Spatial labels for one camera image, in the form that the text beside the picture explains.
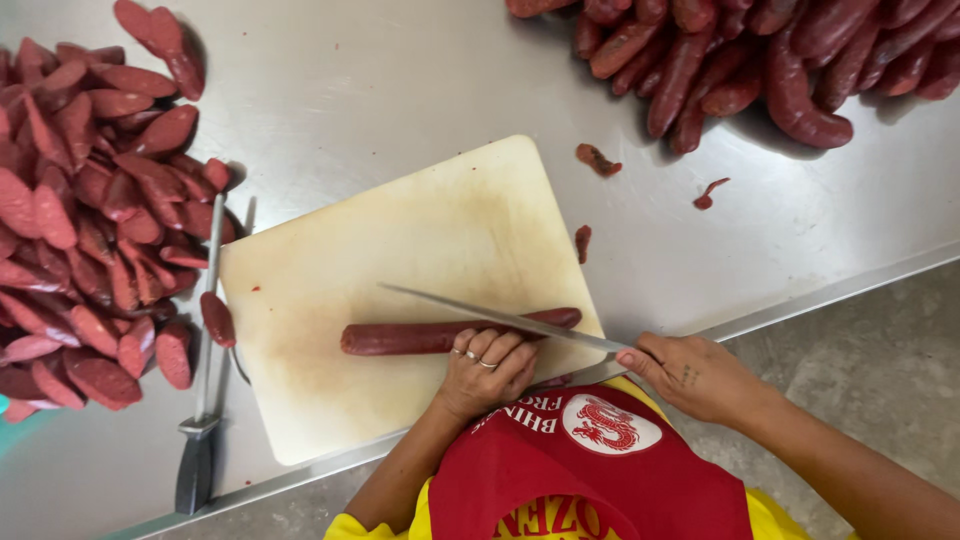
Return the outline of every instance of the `cutting board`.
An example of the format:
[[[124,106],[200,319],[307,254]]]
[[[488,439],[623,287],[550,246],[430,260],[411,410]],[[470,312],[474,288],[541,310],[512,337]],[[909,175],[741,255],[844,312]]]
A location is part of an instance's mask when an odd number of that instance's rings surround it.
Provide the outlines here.
[[[292,465],[412,425],[445,355],[348,356],[351,323],[463,320],[390,282],[508,313],[578,307],[602,336],[534,141],[514,135],[224,248],[220,279],[276,460]],[[602,352],[546,340],[536,380]]]

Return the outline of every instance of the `left hand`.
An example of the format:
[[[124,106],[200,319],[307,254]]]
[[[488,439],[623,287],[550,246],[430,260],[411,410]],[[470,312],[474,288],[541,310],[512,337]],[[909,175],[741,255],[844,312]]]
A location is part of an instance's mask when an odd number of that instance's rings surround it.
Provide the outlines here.
[[[434,402],[463,421],[515,401],[533,380],[537,346],[515,333],[462,331],[453,340],[453,349]]]

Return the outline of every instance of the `knife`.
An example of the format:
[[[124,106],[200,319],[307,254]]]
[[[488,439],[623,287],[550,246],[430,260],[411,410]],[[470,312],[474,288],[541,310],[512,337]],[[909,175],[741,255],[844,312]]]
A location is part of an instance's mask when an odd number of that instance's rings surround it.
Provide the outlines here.
[[[394,292],[408,294],[410,296],[420,298],[421,300],[464,313],[471,317],[493,321],[494,323],[507,325],[523,331],[538,333],[540,335],[546,335],[548,337],[556,337],[564,341],[585,345],[587,347],[591,347],[592,349],[599,349],[607,353],[616,353],[617,351],[621,351],[623,349],[633,349],[633,347],[630,345],[624,345],[623,343],[604,339],[603,337],[597,337],[588,333],[555,327],[540,321],[527,319],[526,317],[508,315],[507,313],[501,313],[500,311],[489,309],[487,307],[473,306],[471,304],[467,304],[466,302],[451,300],[449,298],[444,298],[443,296],[437,296],[436,294],[430,294],[428,292],[401,287],[399,285],[391,285],[384,282],[378,282],[377,285],[387,290],[392,290]]]

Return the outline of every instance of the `white circle logo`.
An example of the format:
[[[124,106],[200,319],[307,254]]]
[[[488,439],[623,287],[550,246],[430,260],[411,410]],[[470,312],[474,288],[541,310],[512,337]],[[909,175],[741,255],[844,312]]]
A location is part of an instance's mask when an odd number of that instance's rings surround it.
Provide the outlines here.
[[[663,438],[656,424],[589,394],[566,403],[564,429],[580,446],[607,455],[639,452]]]

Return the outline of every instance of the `concrete floor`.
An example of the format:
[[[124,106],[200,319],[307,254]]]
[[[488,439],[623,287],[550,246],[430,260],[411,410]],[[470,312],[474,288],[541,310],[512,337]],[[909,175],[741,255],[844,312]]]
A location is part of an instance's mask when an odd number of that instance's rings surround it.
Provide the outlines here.
[[[751,332],[735,355],[798,405],[960,497],[960,262]],[[776,499],[813,538],[851,531],[757,444],[665,406],[697,454]],[[376,463],[155,537],[323,538]]]

